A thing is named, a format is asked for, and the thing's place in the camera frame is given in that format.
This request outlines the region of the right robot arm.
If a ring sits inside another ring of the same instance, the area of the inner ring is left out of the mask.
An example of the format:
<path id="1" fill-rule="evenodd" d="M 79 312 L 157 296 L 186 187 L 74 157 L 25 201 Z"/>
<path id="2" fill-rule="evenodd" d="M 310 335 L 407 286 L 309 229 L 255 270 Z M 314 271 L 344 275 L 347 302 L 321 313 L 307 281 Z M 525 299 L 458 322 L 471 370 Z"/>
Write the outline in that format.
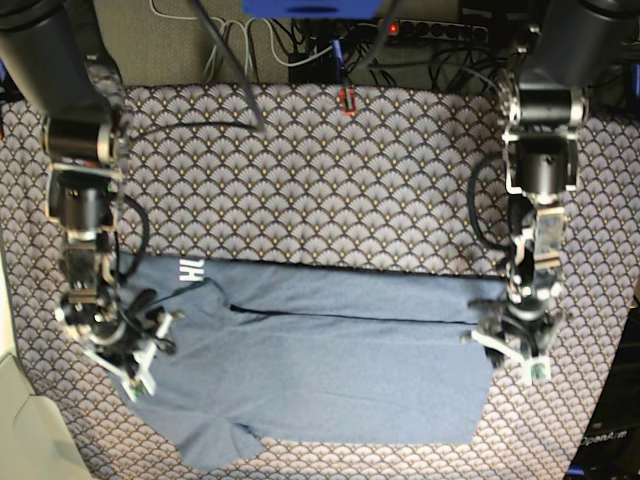
<path id="1" fill-rule="evenodd" d="M 132 378 L 156 352 L 172 354 L 164 314 L 140 321 L 154 298 L 144 290 L 126 306 L 120 290 L 137 272 L 150 240 L 142 206 L 121 190 L 127 118 L 88 72 L 63 1 L 4 1 L 1 61 L 42 115 L 41 144 L 50 159 L 46 215 L 63 232 L 68 285 L 56 318 L 87 354 Z"/>

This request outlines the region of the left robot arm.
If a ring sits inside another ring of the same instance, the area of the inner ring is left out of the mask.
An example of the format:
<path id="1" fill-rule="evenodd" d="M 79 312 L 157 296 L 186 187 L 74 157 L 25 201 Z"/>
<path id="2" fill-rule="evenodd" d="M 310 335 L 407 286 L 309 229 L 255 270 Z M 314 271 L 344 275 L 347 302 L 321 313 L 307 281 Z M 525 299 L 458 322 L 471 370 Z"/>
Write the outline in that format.
<path id="1" fill-rule="evenodd" d="M 485 316 L 468 337 L 494 368 L 517 362 L 528 382 L 550 378 L 549 350 L 566 318 L 550 305 L 562 291 L 563 198 L 578 185 L 578 130 L 589 115 L 589 87 L 638 20 L 636 1 L 551 1 L 522 27 L 498 78 L 507 243 L 484 235 L 475 206 L 490 158 L 473 168 L 466 197 L 474 234 L 503 255 L 506 286 L 495 299 L 470 302 Z"/>

